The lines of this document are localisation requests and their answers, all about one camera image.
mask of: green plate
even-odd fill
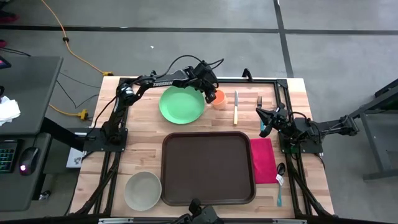
[[[188,124],[205,110],[205,99],[192,87],[171,86],[160,97],[159,109],[163,117],[175,124]]]

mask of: spoon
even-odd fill
[[[277,175],[277,180],[279,182],[279,192],[278,192],[278,207],[282,206],[282,184],[284,183],[284,179],[283,179],[283,175],[285,174],[286,171],[286,166],[283,162],[281,162],[280,164],[278,164],[277,168],[276,168],[278,175]]]

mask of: beige bowl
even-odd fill
[[[159,178],[151,172],[143,171],[134,174],[127,181],[124,189],[124,200],[136,211],[152,208],[160,199],[162,184]]]

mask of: pink napkin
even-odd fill
[[[250,139],[256,184],[276,184],[276,164],[271,140]]]

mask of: black cable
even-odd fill
[[[367,114],[379,114],[379,113],[384,113],[384,112],[386,112],[386,111],[389,111],[389,110],[382,110],[382,111],[379,111],[379,112],[377,112],[377,113],[372,113],[372,112],[370,112],[370,111],[367,111],[366,113]]]
[[[75,105],[75,108],[77,108],[77,107],[76,107],[76,103],[74,102],[74,100],[69,96],[69,94],[67,93],[67,91],[63,88],[63,86],[61,85],[61,83],[58,82],[58,80],[57,80],[57,83],[58,83],[58,85],[60,85],[61,89],[62,89],[63,92],[67,95],[67,97],[69,98],[69,100],[72,101],[73,105]]]
[[[289,114],[289,119],[292,121],[293,119],[293,114],[299,114],[299,115],[301,115],[301,116],[303,116],[304,118],[305,118],[305,122],[307,122],[308,121],[308,118],[307,118],[307,116],[305,115],[305,114],[303,114],[303,113],[300,113],[300,112],[291,112],[290,114]]]
[[[313,122],[313,121],[310,121],[310,124],[313,124],[314,127],[318,130],[318,137],[319,137],[319,142],[318,143],[322,143],[321,132],[319,131],[318,125],[315,122]]]
[[[326,131],[325,135],[323,136],[321,143],[323,143],[323,140],[325,140],[326,135],[328,135],[328,133],[329,133],[333,128],[335,128],[335,127],[341,125],[342,123],[346,122],[347,119],[348,119],[348,116],[346,116],[346,118],[344,119],[344,121],[339,122],[339,123],[333,125],[332,127],[330,127],[330,128]]]
[[[25,54],[20,54],[20,53],[17,53],[17,52],[12,52],[12,51],[8,51],[8,50],[4,50],[4,49],[0,49],[0,50],[3,51],[3,52],[10,53],[10,54],[16,54],[16,55],[23,55],[23,56],[26,56]]]
[[[219,63],[216,66],[214,66],[213,68],[211,68],[211,69],[215,69],[215,68],[219,67],[219,65],[221,65],[224,62],[224,59],[223,58],[219,59],[219,60],[217,60],[217,61],[215,61],[213,63],[210,63],[209,65],[214,65],[217,62],[219,62]]]
[[[60,72],[60,74],[63,75],[63,76],[65,76],[65,77],[68,77],[68,78],[70,78],[71,80],[73,80],[73,81],[75,81],[75,82],[78,82],[78,83],[80,83],[80,84],[83,84],[83,85],[86,85],[86,86],[90,86],[90,87],[93,87],[93,88],[101,88],[100,86],[93,86],[93,85],[89,85],[89,84],[83,83],[83,82],[81,82],[81,81],[79,81],[79,80],[76,80],[76,79],[74,79],[74,78],[72,78],[72,77],[69,77],[68,75],[66,75],[66,74],[64,74],[64,73],[62,73],[62,72]]]
[[[76,108],[78,108],[79,106],[83,105],[83,103],[86,103],[87,101],[89,101],[90,99],[92,99],[92,98],[94,98],[96,96],[99,96],[99,95],[98,94],[92,95],[91,97],[85,99],[83,102],[81,102],[79,105],[77,105]]]
[[[324,163],[322,157],[321,157],[318,153],[314,153],[314,155],[315,155],[316,157],[318,157],[318,158],[321,160],[322,165],[323,165],[323,169],[325,169],[325,163]]]
[[[31,56],[30,54],[27,54],[27,53],[25,53],[25,52],[21,52],[21,51],[19,51],[19,50],[14,50],[14,49],[9,49],[9,48],[7,48],[7,47],[1,47],[1,49],[5,49],[5,50],[10,50],[10,51],[13,51],[13,52],[21,53],[21,54],[24,54],[24,55],[26,55],[26,56],[28,56],[28,57]]]
[[[75,105],[75,109],[79,108],[81,105],[83,105],[84,103],[86,103],[88,100],[90,100],[90,99],[92,99],[92,98],[94,98],[94,97],[96,97],[96,96],[99,96],[98,94],[92,95],[91,97],[89,97],[89,98],[85,99],[83,102],[81,102],[79,105],[76,105],[76,103],[74,102],[74,100],[69,96],[69,94],[67,93],[67,91],[66,91],[66,90],[64,89],[64,87],[61,85],[61,83],[58,82],[58,80],[57,80],[57,83],[58,83],[58,85],[60,85],[61,89],[62,89],[63,92],[67,95],[67,97],[69,98],[69,100],[72,101],[73,105]]]
[[[93,130],[94,130],[95,127],[97,126],[97,120],[98,120],[98,118],[101,116],[102,113],[104,113],[105,109],[116,99],[116,97],[118,97],[118,96],[114,96],[114,98],[113,98],[109,103],[106,104],[106,106],[102,109],[102,111],[99,112],[99,115],[95,118],[94,126],[93,126],[92,129],[87,133],[86,137],[88,137],[88,136],[93,132]]]
[[[170,71],[170,69],[172,68],[172,66],[174,65],[174,63],[175,63],[176,61],[178,61],[178,60],[180,60],[181,58],[184,58],[184,57],[191,57],[191,58],[194,58],[194,59],[198,60],[200,63],[204,62],[204,61],[200,60],[198,57],[195,57],[195,56],[193,56],[193,55],[181,55],[181,56],[177,57],[176,59],[174,59],[174,61],[170,64],[170,66],[168,67],[168,69],[166,70],[166,72],[164,72],[164,73],[161,74],[161,75],[154,76],[154,77],[155,77],[155,78],[162,78],[163,76],[165,76],[165,75],[167,74],[167,72]],[[224,62],[224,59],[222,58],[222,59],[219,59],[219,60],[217,60],[217,61],[215,61],[215,62],[209,63],[208,65],[214,65],[214,64],[218,63],[218,65],[216,65],[216,66],[214,66],[213,68],[211,68],[211,69],[215,69],[216,67],[218,67],[219,65],[221,65],[221,63],[223,63],[223,62]]]
[[[191,58],[194,58],[194,59],[198,60],[199,62],[201,62],[201,60],[200,60],[199,58],[197,58],[197,57],[195,57],[195,56],[193,56],[193,55],[181,55],[181,56],[177,57],[176,59],[174,59],[174,61],[170,64],[170,66],[168,67],[168,69],[166,70],[166,72],[164,72],[164,73],[161,74],[161,75],[155,76],[155,78],[162,78],[163,76],[165,76],[165,75],[167,74],[167,72],[170,71],[170,69],[172,68],[172,66],[174,65],[174,63],[175,63],[176,61],[180,60],[181,58],[184,58],[184,57],[191,57]]]
[[[36,142],[37,142],[37,136],[38,136],[39,134],[36,134],[35,135],[35,139],[33,140],[33,146],[32,147],[35,147],[36,146]]]

